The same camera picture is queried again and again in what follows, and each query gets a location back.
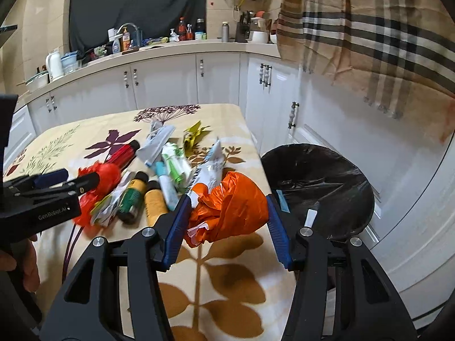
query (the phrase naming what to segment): black cloth covering window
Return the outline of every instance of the black cloth covering window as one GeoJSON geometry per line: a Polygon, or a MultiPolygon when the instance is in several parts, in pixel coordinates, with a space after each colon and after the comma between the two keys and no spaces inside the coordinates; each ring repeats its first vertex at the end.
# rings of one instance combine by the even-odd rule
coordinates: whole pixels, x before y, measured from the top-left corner
{"type": "MultiPolygon", "coordinates": [[[[169,37],[179,18],[193,27],[205,18],[206,0],[71,0],[71,51],[85,52],[108,42],[107,31],[132,22],[142,29],[143,38],[169,37]]],[[[129,27],[131,39],[136,38],[129,27]]]]}

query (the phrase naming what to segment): metal screw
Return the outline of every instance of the metal screw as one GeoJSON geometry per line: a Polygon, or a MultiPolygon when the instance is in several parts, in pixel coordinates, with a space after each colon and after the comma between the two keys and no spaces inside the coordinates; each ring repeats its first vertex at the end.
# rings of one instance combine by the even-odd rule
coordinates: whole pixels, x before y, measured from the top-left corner
{"type": "Polygon", "coordinates": [[[362,240],[358,237],[351,237],[349,240],[352,246],[362,246],[362,240]]]}
{"type": "Polygon", "coordinates": [[[93,243],[93,246],[99,247],[99,246],[104,245],[104,241],[105,241],[104,237],[97,237],[92,241],[92,243],[93,243]]]}
{"type": "Polygon", "coordinates": [[[313,234],[313,230],[309,227],[300,228],[300,234],[305,237],[310,237],[313,234]]]}
{"type": "Polygon", "coordinates": [[[147,227],[142,230],[142,235],[144,237],[150,237],[150,236],[153,236],[154,234],[155,234],[155,230],[151,227],[147,227]]]}

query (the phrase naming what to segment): floral tablecloth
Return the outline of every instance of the floral tablecloth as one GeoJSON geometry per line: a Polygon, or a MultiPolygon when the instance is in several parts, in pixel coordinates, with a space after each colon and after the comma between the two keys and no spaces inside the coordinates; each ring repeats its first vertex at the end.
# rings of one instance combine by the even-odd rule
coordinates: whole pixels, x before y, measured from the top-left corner
{"type": "MultiPolygon", "coordinates": [[[[79,167],[104,161],[122,144],[132,139],[142,143],[157,117],[176,127],[172,138],[182,144],[183,131],[202,121],[211,132],[204,137],[194,155],[193,166],[221,140],[226,168],[251,178],[263,193],[270,192],[258,153],[240,109],[235,105],[185,105],[150,108],[105,115],[61,125],[37,137],[12,163],[5,180],[21,174],[67,168],[70,178],[79,167]]],[[[135,159],[131,171],[152,172],[135,159]]],[[[101,231],[87,231],[76,241],[69,268],[76,263],[95,236],[109,241],[131,237],[145,227],[126,226],[115,221],[101,231]]],[[[43,232],[37,247],[41,286],[38,305],[46,313],[61,286],[65,250],[73,229],[68,221],[43,232]]],[[[205,243],[191,249],[183,242],[177,263],[167,273],[158,273],[169,322],[177,341],[280,340],[289,314],[295,279],[278,262],[266,226],[248,236],[205,243]]],[[[133,337],[129,314],[127,270],[121,268],[120,300],[124,334],[133,337]]]]}

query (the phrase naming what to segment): black trash bag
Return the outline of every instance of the black trash bag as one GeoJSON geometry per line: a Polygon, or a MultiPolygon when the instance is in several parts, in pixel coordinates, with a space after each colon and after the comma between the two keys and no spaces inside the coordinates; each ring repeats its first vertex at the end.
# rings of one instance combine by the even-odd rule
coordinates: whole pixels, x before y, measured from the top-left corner
{"type": "Polygon", "coordinates": [[[373,189],[359,168],[323,146],[279,146],[262,158],[268,183],[291,213],[305,224],[308,209],[316,210],[312,229],[322,236],[345,241],[359,234],[373,215],[373,189]]]}

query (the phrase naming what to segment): faucet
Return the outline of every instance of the faucet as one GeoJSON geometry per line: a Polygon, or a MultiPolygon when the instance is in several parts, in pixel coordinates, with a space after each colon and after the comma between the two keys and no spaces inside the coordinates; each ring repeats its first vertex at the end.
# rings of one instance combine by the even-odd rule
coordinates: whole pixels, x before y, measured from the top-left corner
{"type": "Polygon", "coordinates": [[[121,27],[115,33],[115,35],[120,34],[121,30],[124,29],[124,27],[126,27],[127,25],[132,26],[136,30],[136,45],[137,45],[137,47],[141,47],[142,46],[142,42],[141,42],[140,37],[139,37],[139,29],[137,28],[137,26],[134,23],[122,24],[121,27]]]}

